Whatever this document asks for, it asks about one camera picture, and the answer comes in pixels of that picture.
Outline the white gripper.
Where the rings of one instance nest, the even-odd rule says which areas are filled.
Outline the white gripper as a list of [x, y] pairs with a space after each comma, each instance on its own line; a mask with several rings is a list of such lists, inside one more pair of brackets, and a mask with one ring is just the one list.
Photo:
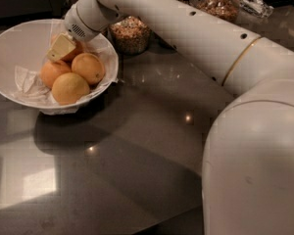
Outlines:
[[78, 0], [65, 15], [64, 25], [69, 35], [60, 33], [53, 38], [46, 57], [56, 62], [72, 52], [78, 41], [87, 42], [104, 31], [110, 24], [123, 19], [123, 15], [111, 10], [97, 0]]

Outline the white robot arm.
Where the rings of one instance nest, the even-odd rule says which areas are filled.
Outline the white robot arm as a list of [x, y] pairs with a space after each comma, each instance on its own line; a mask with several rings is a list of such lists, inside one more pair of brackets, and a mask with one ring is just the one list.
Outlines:
[[126, 16], [235, 98], [205, 145], [205, 235], [294, 235], [294, 53], [176, 0], [78, 0], [65, 28], [88, 41]]

